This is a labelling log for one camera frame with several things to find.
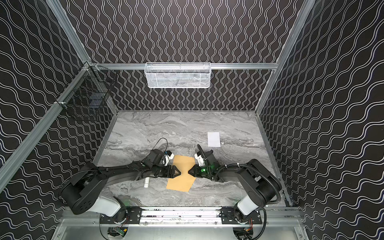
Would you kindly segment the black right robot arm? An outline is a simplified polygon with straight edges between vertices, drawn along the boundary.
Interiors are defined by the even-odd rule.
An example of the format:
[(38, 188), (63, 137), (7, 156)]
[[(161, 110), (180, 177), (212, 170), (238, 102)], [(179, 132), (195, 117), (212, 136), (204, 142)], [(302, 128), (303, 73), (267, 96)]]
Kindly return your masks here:
[(195, 154), (198, 161), (188, 174), (195, 178), (205, 178), (213, 182), (239, 182), (246, 196), (234, 206), (234, 220), (244, 223), (250, 215), (267, 205), (281, 202), (282, 185), (280, 181), (256, 159), (247, 163), (219, 164), (214, 152), (201, 151)]

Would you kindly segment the brown paper envelope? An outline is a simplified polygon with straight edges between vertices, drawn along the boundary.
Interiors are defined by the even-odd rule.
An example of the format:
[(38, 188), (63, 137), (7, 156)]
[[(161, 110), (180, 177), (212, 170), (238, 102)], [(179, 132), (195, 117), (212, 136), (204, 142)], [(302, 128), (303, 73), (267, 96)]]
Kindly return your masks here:
[(167, 189), (179, 192), (188, 192), (195, 182), (195, 177), (190, 175), (188, 171), (196, 164), (192, 157), (176, 155), (173, 159), (173, 165), (177, 167), (181, 173), (179, 176), (168, 179)]

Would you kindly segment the white paper letter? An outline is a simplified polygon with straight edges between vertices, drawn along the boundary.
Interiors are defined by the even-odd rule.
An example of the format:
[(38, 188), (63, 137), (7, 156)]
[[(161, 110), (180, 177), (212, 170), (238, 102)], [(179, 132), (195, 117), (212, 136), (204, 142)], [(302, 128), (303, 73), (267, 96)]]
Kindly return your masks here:
[(208, 132), (207, 133), (208, 138), (208, 146), (213, 148), (220, 148), (221, 147), (221, 139), (220, 139), (220, 133), (219, 132)]

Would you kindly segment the white glue stick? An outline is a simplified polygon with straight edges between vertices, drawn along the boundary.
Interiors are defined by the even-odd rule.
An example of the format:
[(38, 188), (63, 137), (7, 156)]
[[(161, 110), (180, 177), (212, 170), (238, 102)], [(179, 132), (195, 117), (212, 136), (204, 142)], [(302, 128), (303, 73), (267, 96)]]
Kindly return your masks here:
[(144, 188), (148, 188), (149, 187), (149, 183), (150, 183), (150, 178), (145, 178)]

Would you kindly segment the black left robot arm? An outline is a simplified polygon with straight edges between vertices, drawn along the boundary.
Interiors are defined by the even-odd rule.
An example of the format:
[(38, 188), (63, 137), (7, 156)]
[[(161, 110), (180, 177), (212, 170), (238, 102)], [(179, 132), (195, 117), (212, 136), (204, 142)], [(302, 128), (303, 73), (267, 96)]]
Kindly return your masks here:
[(102, 190), (110, 185), (146, 178), (174, 179), (181, 171), (169, 164), (171, 158), (172, 155), (154, 149), (143, 160), (127, 165), (97, 167), (87, 163), (62, 183), (58, 196), (75, 215), (93, 212), (111, 218), (116, 224), (123, 223), (128, 217), (126, 205), (117, 197), (101, 196)]

